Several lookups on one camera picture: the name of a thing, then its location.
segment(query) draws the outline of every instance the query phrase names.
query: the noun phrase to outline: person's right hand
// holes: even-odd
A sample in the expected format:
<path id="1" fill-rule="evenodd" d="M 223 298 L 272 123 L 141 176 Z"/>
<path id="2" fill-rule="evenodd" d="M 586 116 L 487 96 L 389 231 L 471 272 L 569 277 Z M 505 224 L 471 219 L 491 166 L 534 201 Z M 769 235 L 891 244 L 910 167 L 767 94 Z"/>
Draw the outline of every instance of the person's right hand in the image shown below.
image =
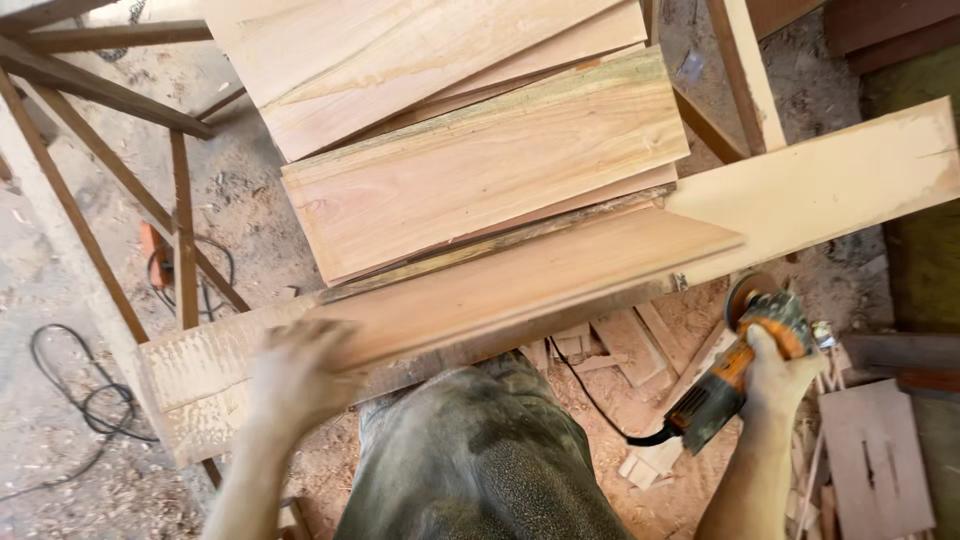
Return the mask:
<path id="1" fill-rule="evenodd" d="M 820 353 L 784 360 L 777 341 L 760 325 L 750 325 L 747 342 L 756 358 L 747 370 L 747 403 L 740 410 L 744 421 L 792 417 L 806 389 L 826 365 Z"/>

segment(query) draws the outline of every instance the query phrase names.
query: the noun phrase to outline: wooden stick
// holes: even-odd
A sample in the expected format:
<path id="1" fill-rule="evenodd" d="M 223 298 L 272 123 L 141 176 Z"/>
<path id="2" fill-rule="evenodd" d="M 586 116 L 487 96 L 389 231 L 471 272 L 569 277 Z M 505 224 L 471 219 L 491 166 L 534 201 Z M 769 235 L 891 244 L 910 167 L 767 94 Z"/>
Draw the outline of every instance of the wooden stick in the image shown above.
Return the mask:
<path id="1" fill-rule="evenodd" d="M 70 105 L 70 102 L 56 90 L 45 86 L 28 84 L 25 90 L 31 97 L 39 98 L 35 99 L 39 105 L 43 103 L 47 104 L 53 113 L 52 115 L 59 117 L 63 125 L 72 131 L 77 138 L 90 149 L 90 152 L 113 173 L 113 176 L 127 189 L 133 196 L 133 199 L 156 220 L 157 230 L 163 235 L 163 238 L 170 245 L 174 245 L 174 229 L 170 213 L 154 198 L 143 183 L 136 178 L 123 160 L 97 135 L 97 132 L 95 132 L 86 120 L 80 116 L 77 110 Z M 213 263 L 206 258 L 204 253 L 196 249 L 196 246 L 195 254 L 197 266 L 203 270 L 204 274 L 210 279 L 210 282 L 220 291 L 220 294 L 223 295 L 228 302 L 233 304 L 238 311 L 250 311 L 250 306 L 237 294 L 233 286 L 220 274 L 220 271 L 213 266 Z"/>
<path id="2" fill-rule="evenodd" d="M 701 110 L 695 103 L 690 101 L 676 85 L 673 86 L 673 96 L 677 98 L 677 109 L 680 111 L 680 118 L 686 122 L 687 126 L 693 130 L 693 133 L 704 141 L 704 144 L 716 155 L 723 163 L 730 164 L 740 160 L 745 160 L 747 155 L 740 150 L 739 146 L 733 142 L 729 135 L 725 134 L 712 120 L 707 118 L 707 114 Z"/>
<path id="3" fill-rule="evenodd" d="M 634 205 L 646 203 L 657 197 L 661 197 L 676 189 L 676 184 L 664 184 L 650 189 L 644 189 L 637 193 L 624 195 L 611 199 L 604 203 L 599 203 L 584 209 L 573 210 L 572 212 L 551 217 L 539 223 L 522 227 L 515 231 L 499 233 L 499 235 L 488 239 L 481 239 L 455 251 L 437 255 L 417 262 L 412 262 L 400 266 L 394 270 L 371 276 L 359 282 L 344 283 L 335 287 L 320 291 L 320 303 L 330 304 L 361 293 L 370 292 L 389 284 L 405 282 L 419 276 L 432 274 L 445 268 L 450 268 L 458 264 L 463 264 L 470 260 L 483 258 L 498 251 L 503 251 L 515 247 L 522 242 L 543 236 L 544 234 L 554 233 L 580 223 L 581 221 L 603 213 L 608 213 L 620 209 L 626 209 Z"/>
<path id="4" fill-rule="evenodd" d="M 213 39 L 213 34 L 206 27 L 206 22 L 198 19 L 148 22 L 133 26 L 48 30 L 24 34 L 18 39 L 38 53 L 54 54 L 206 41 Z"/>
<path id="5" fill-rule="evenodd" d="M 750 154 L 785 148 L 786 137 L 745 0 L 708 0 L 707 6 Z"/>
<path id="6" fill-rule="evenodd" d="M 98 77 L 76 65 L 35 53 L 6 37 L 0 37 L 0 67 L 32 83 L 78 95 L 172 130 L 203 139 L 213 137 L 213 130 L 192 116 Z"/>
<path id="7" fill-rule="evenodd" d="M 170 130 L 174 161 L 174 272 L 177 280 L 177 327 L 180 331 L 200 324 L 197 309 L 197 264 L 193 245 L 193 207 L 190 204 L 190 170 L 183 133 Z"/>
<path id="8" fill-rule="evenodd" d="M 80 211 L 80 207 L 77 206 L 77 201 L 70 193 L 70 188 L 67 187 L 63 176 L 60 175 L 57 165 L 54 163 L 53 158 L 51 158 L 50 153 L 47 152 L 46 145 L 44 145 L 43 139 L 40 137 L 40 131 L 27 114 L 27 110 L 24 109 L 23 102 L 16 93 L 16 88 L 13 87 L 10 77 L 8 77 L 7 73 L 2 69 L 0 69 L 0 95 L 3 96 L 7 102 L 7 106 L 10 107 L 17 126 L 19 126 L 23 136 L 27 139 L 30 149 L 33 151 L 40 168 L 43 170 L 43 174 L 50 182 L 50 186 L 60 200 L 60 204 L 63 205 L 63 210 L 66 212 L 70 223 L 76 230 L 77 236 L 80 237 L 80 241 L 86 248 L 87 254 L 90 255 L 90 260 L 100 274 L 100 279 L 104 281 L 110 298 L 120 311 L 124 322 L 130 329 L 131 335 L 138 344 L 150 341 L 146 331 L 143 330 L 143 326 L 140 324 L 140 320 L 136 317 L 136 312 L 133 311 L 130 301 L 127 300 L 127 296 L 124 294 L 120 282 L 117 281 L 116 276 L 113 275 L 113 271 L 110 270 L 107 258 L 104 257 L 104 253 L 100 249 L 100 244 L 97 243 L 97 239 L 93 236 L 93 231 L 91 231 L 89 225 L 87 225 L 84 215 Z"/>

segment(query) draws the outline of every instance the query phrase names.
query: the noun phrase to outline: person's left hand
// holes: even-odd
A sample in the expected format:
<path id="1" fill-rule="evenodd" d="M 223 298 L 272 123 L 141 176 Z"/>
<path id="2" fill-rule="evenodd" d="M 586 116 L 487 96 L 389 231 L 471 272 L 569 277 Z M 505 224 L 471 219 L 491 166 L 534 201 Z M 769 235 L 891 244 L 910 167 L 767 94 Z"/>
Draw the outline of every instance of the person's left hand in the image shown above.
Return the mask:
<path id="1" fill-rule="evenodd" d="M 334 375 L 343 345 L 356 331 L 347 321 L 300 320 L 267 331 L 256 353 L 250 422 L 296 442 L 350 404 L 366 374 Z"/>

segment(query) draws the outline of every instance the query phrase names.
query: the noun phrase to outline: wood board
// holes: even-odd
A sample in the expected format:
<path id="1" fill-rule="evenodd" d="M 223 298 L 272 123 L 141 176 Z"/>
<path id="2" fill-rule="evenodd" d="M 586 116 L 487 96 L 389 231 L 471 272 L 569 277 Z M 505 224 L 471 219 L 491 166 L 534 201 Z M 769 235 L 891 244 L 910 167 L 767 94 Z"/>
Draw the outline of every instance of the wood board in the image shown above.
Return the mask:
<path id="1" fill-rule="evenodd" d="M 941 98 L 689 176 L 665 209 L 748 236 L 685 264 L 690 285 L 960 197 L 960 154 Z"/>
<path id="2" fill-rule="evenodd" d="M 201 7 L 292 161 L 618 3 L 203 0 Z"/>
<path id="3" fill-rule="evenodd" d="M 608 296 L 740 241 L 736 233 L 658 209 L 603 215 L 487 258 L 314 307 L 303 316 L 361 322 L 345 350 L 349 364 L 339 369 L 369 369 Z M 309 299 L 287 306 L 309 306 Z M 235 315 L 141 350 L 177 463 L 223 448 L 246 416 L 248 363 L 260 338 L 253 328 L 262 324 L 257 318 L 256 312 Z M 218 325 L 228 332 L 216 332 L 212 327 Z"/>
<path id="4" fill-rule="evenodd" d="M 881 540 L 934 526 L 910 397 L 884 380 L 820 396 L 840 530 Z"/>
<path id="5" fill-rule="evenodd" d="M 334 284 L 688 154 L 659 47 L 631 48 L 287 165 L 283 181 Z"/>
<path id="6" fill-rule="evenodd" d="M 691 261 L 640 280 L 641 283 L 620 292 L 530 317 L 520 325 L 375 369 L 371 373 L 371 386 L 362 393 L 361 399 L 427 380 L 443 369 L 508 351 L 604 313 L 649 302 L 675 290 L 671 278 L 674 272 L 684 274 L 691 285 L 708 282 L 841 234 L 960 197 L 960 156 L 955 150 L 952 118 L 949 99 L 935 100 L 762 158 L 681 179 L 683 197 L 672 195 L 667 199 L 667 207 L 672 206 L 688 216 L 734 224 L 748 236 L 743 248 Z M 0 139 L 4 152 L 18 151 L 4 143 Z M 849 168 L 835 170 L 838 164 L 847 161 Z M 795 170 L 797 162 L 801 165 L 809 162 L 809 167 Z M 824 201 L 829 202 L 826 211 Z M 801 226 L 771 227 L 770 224 L 778 220 Z M 124 373 L 134 380 L 143 379 L 141 371 L 147 364 L 160 361 L 194 370 L 192 373 L 197 373 L 199 378 L 206 377 L 205 369 L 216 367 L 213 373 L 221 375 L 215 377 L 233 384 L 229 392 L 213 390 L 210 394 L 220 396 L 216 398 L 220 408 L 204 410 L 201 418 L 208 422 L 201 430 L 179 435 L 178 449 L 175 453 L 171 451 L 179 464 L 225 451 L 245 417 L 245 383 L 223 378 L 223 368 L 218 364 L 244 369 L 262 332 L 301 318 L 323 301 L 323 294 L 323 291 L 309 293 L 283 305 L 263 307 L 168 336 L 140 350 L 137 354 L 142 359 L 124 364 L 127 366 Z M 122 321 L 113 321 L 114 327 L 118 325 L 122 325 Z M 177 380 L 153 381 L 158 383 L 179 384 Z M 144 391 L 137 392 L 151 410 L 157 407 L 148 391 L 153 384 L 148 387 L 144 383 Z M 166 421 L 155 421 L 161 433 L 166 431 L 166 425 Z"/>
<path id="7" fill-rule="evenodd" d="M 841 56 L 957 15 L 956 0 L 834 0 L 824 7 L 824 34 Z"/>

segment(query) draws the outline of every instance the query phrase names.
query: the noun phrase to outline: wooden plank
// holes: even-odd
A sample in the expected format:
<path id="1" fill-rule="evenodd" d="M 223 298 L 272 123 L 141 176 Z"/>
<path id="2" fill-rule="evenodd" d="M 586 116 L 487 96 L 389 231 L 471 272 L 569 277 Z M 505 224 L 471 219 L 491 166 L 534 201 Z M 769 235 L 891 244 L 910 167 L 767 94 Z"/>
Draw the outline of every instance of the wooden plank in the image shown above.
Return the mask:
<path id="1" fill-rule="evenodd" d="M 680 271 L 691 286 L 708 282 L 960 197 L 956 150 L 953 113 L 942 98 L 680 179 L 667 210 L 749 238 Z M 780 223 L 790 227 L 770 225 Z"/>
<path id="2" fill-rule="evenodd" d="M 293 161 L 621 1 L 315 0 L 290 7 L 204 0 L 201 7 L 277 147 Z"/>
<path id="3" fill-rule="evenodd" d="M 673 184 L 665 184 L 630 195 L 624 195 L 623 197 L 598 203 L 584 209 L 574 210 L 570 213 L 559 215 L 516 231 L 499 234 L 491 238 L 480 239 L 454 251 L 413 261 L 388 272 L 384 272 L 383 274 L 377 274 L 376 276 L 371 276 L 358 282 L 344 283 L 330 287 L 317 293 L 319 295 L 319 303 L 330 304 L 351 296 L 385 287 L 389 284 L 405 282 L 418 276 L 425 276 L 451 266 L 456 266 L 457 264 L 463 264 L 464 262 L 469 262 L 477 258 L 486 257 L 539 236 L 562 231 L 563 229 L 590 219 L 590 217 L 595 215 L 602 215 L 622 209 L 648 208 L 648 201 L 670 193 L 673 191 L 673 187 Z"/>
<path id="4" fill-rule="evenodd" d="M 673 201 L 673 208 L 688 214 L 734 223 L 749 236 L 746 249 L 731 249 L 734 257 L 720 253 L 688 262 L 638 280 L 619 292 L 531 316 L 521 324 L 374 369 L 370 387 L 358 399 L 416 384 L 443 369 L 476 362 L 580 321 L 649 302 L 675 290 L 671 278 L 674 272 L 683 273 L 691 284 L 708 282 L 841 234 L 960 197 L 960 156 L 955 149 L 949 100 L 941 99 L 791 147 L 791 153 L 800 153 L 797 161 L 783 158 L 777 152 L 681 179 L 683 190 L 667 199 L 667 207 L 670 208 Z M 822 160 L 817 157 L 821 152 Z M 776 209 L 774 217 L 767 209 Z M 735 212 L 737 219 L 731 218 L 730 211 Z M 770 223 L 780 220 L 801 226 L 772 231 Z M 772 240 L 774 234 L 779 241 Z M 195 379 L 205 380 L 207 375 L 203 371 L 211 366 L 246 366 L 257 336 L 269 327 L 301 318 L 320 301 L 319 293 L 311 293 L 284 305 L 263 307 L 168 336 L 164 347 L 145 351 L 144 357 L 149 358 L 150 363 L 162 361 L 178 369 L 196 369 L 201 374 Z M 207 348 L 206 344 L 211 343 L 215 346 Z M 171 450 L 171 455 L 177 457 L 179 464 L 225 451 L 245 418 L 243 404 L 247 399 L 247 386 L 242 378 L 211 377 L 223 384 L 210 393 L 211 396 L 219 393 L 220 397 L 211 401 L 219 401 L 222 408 L 217 409 L 219 413 L 206 409 L 200 417 L 220 416 L 217 422 L 209 423 L 206 430 L 182 430 L 178 434 L 178 448 L 175 452 Z M 158 407 L 156 399 L 149 405 Z"/>
<path id="5" fill-rule="evenodd" d="M 177 279 L 177 326 L 180 331 L 200 324 L 197 305 L 197 263 L 193 240 L 193 205 L 190 203 L 190 169 L 183 134 L 170 132 L 174 162 L 174 276 Z"/>
<path id="6" fill-rule="evenodd" d="M 462 242 L 472 238 L 478 238 L 486 234 L 498 233 L 500 231 L 508 231 L 509 229 L 520 227 L 528 223 L 533 223 L 550 216 L 560 215 L 575 209 L 586 208 L 590 205 L 596 205 L 604 201 L 610 201 L 617 197 L 622 197 L 631 193 L 637 193 L 645 189 L 651 189 L 658 185 L 671 184 L 676 182 L 677 178 L 677 164 L 672 162 L 667 163 L 666 165 L 654 167 L 649 171 L 643 171 L 642 173 L 634 174 L 633 176 L 623 180 L 618 180 L 612 184 L 591 189 L 587 193 L 582 193 L 576 197 L 570 197 L 569 199 L 560 201 L 559 203 L 547 205 L 541 209 L 536 209 L 523 215 L 501 221 L 500 223 L 490 225 L 489 227 L 485 227 L 479 231 L 458 236 L 450 243 L 453 244 Z"/>
<path id="7" fill-rule="evenodd" d="M 747 155 L 740 150 L 733 139 L 707 118 L 707 114 L 697 107 L 697 104 L 690 101 L 690 98 L 676 86 L 673 86 L 673 97 L 677 99 L 677 110 L 680 112 L 680 118 L 686 122 L 687 126 L 690 126 L 693 133 L 697 134 L 700 140 L 704 141 L 710 151 L 724 164 L 747 158 Z"/>
<path id="8" fill-rule="evenodd" d="M 345 350 L 348 363 L 336 369 L 371 369 L 377 363 L 462 344 L 472 336 L 607 297 L 675 265 L 679 258 L 701 257 L 739 241 L 735 233 L 677 220 L 658 209 L 604 215 L 443 272 L 314 307 L 303 316 L 360 322 Z M 448 301 L 453 297 L 458 302 Z M 300 297 L 286 306 L 309 299 Z M 410 306 L 431 309 L 411 317 Z M 252 328 L 263 323 L 254 314 L 236 315 L 145 346 L 144 369 L 167 413 L 177 462 L 186 456 L 203 457 L 205 452 L 197 447 L 209 450 L 212 441 L 196 441 L 233 426 L 238 415 L 246 414 L 248 355 L 260 338 Z M 233 357 L 242 359 L 228 360 Z M 222 408 L 228 404 L 241 406 L 230 418 Z"/>
<path id="9" fill-rule="evenodd" d="M 73 106 L 60 95 L 56 90 L 46 88 L 40 85 L 28 84 L 22 88 L 30 97 L 41 107 L 46 105 L 48 109 L 44 111 L 51 118 L 58 118 L 63 128 L 71 131 L 81 140 L 86 147 L 97 157 L 120 184 L 127 189 L 133 199 L 142 206 L 155 220 L 159 232 L 164 239 L 171 245 L 173 240 L 173 223 L 170 213 L 161 205 L 154 196 L 144 187 L 143 183 L 134 176 L 129 167 L 116 154 L 110 150 L 107 143 L 97 135 L 97 132 L 84 120 Z M 220 274 L 220 271 L 213 266 L 208 258 L 199 249 L 195 248 L 197 266 L 206 274 L 210 282 L 217 288 L 220 294 L 230 302 L 238 311 L 249 311 L 250 306 L 233 289 L 233 286 Z"/>
<path id="10" fill-rule="evenodd" d="M 841 339 L 859 369 L 960 369 L 960 335 L 948 333 L 847 333 Z"/>
<path id="11" fill-rule="evenodd" d="M 73 53 L 97 49 L 123 49 L 185 41 L 205 41 L 213 35 L 202 20 L 148 22 L 125 26 L 73 28 L 31 32 L 18 40 L 37 53 Z"/>
<path id="12" fill-rule="evenodd" d="M 632 309 L 614 311 L 590 321 L 590 325 L 608 353 L 627 357 L 619 367 L 632 387 L 639 388 L 666 367 Z"/>
<path id="13" fill-rule="evenodd" d="M 863 75 L 957 43 L 960 43 L 960 16 L 847 53 L 847 67 Z"/>
<path id="14" fill-rule="evenodd" d="M 786 147 L 745 0 L 708 0 L 710 21 L 752 156 Z"/>
<path id="15" fill-rule="evenodd" d="M 757 39 L 764 39 L 816 10 L 824 0 L 747 0 Z"/>
<path id="16" fill-rule="evenodd" d="M 0 34 L 26 34 L 33 29 L 102 8 L 117 0 L 39 0 L 0 5 Z"/>
<path id="17" fill-rule="evenodd" d="M 196 118 L 73 64 L 35 53 L 6 37 L 0 37 L 0 66 L 7 72 L 19 75 L 31 83 L 71 93 L 198 138 L 213 137 L 210 127 Z"/>
<path id="18" fill-rule="evenodd" d="M 80 207 L 77 206 L 77 201 L 73 198 L 73 194 L 70 193 L 70 188 L 67 187 L 63 176 L 60 175 L 57 165 L 47 152 L 46 145 L 40 137 L 40 131 L 36 128 L 36 125 L 34 125 L 33 120 L 30 119 L 27 110 L 24 109 L 23 102 L 20 100 L 20 96 L 17 95 L 16 88 L 13 87 L 10 77 L 8 77 L 3 70 L 0 70 L 0 95 L 3 96 L 7 107 L 16 120 L 17 126 L 30 145 L 30 150 L 36 157 L 36 161 L 39 163 L 43 175 L 47 177 L 47 181 L 57 195 L 57 199 L 63 206 L 63 211 L 69 218 L 70 224 L 73 225 L 73 228 L 76 230 L 77 236 L 83 243 L 93 266 L 97 269 L 97 273 L 100 274 L 100 279 L 103 280 L 104 286 L 109 291 L 110 298 L 112 298 L 117 309 L 120 311 L 124 322 L 130 329 L 131 335 L 137 343 L 146 343 L 150 338 L 143 330 L 143 326 L 140 325 L 140 320 L 136 317 L 136 312 L 133 311 L 130 301 L 127 300 L 127 296 L 124 294 L 120 282 L 117 281 L 113 275 L 113 271 L 110 270 L 107 258 L 104 257 L 104 253 L 100 249 L 100 244 L 97 243 L 97 239 L 93 236 L 93 231 L 91 231 L 89 225 L 87 225 L 84 215 L 80 211 Z"/>
<path id="19" fill-rule="evenodd" d="M 198 112 L 193 112 L 190 115 L 198 120 L 204 120 L 208 118 L 208 116 L 212 116 L 217 110 L 226 107 L 246 94 L 247 89 L 243 86 L 243 83 L 233 81 L 218 90 L 217 93 L 210 98 L 209 105 L 204 105 Z"/>
<path id="20" fill-rule="evenodd" d="M 834 0 L 824 7 L 824 33 L 840 56 L 957 15 L 956 0 Z"/>
<path id="21" fill-rule="evenodd" d="M 894 380 L 820 396 L 840 530 L 880 540 L 934 527 L 910 397 Z"/>
<path id="22" fill-rule="evenodd" d="M 684 350 L 681 349 L 680 343 L 677 342 L 673 332 L 667 328 L 654 305 L 647 302 L 634 306 L 634 309 L 643 319 L 643 323 L 650 329 L 650 333 L 654 335 L 654 339 L 657 340 L 663 354 L 670 361 L 673 370 L 677 372 L 677 375 L 683 373 L 686 366 L 690 364 L 690 360 L 684 357 Z"/>
<path id="23" fill-rule="evenodd" d="M 626 0 L 556 36 L 467 77 L 424 103 L 467 94 L 560 65 L 609 53 L 647 38 L 637 0 Z"/>
<path id="24" fill-rule="evenodd" d="M 334 284 L 688 154 L 660 49 L 627 49 L 282 170 Z"/>

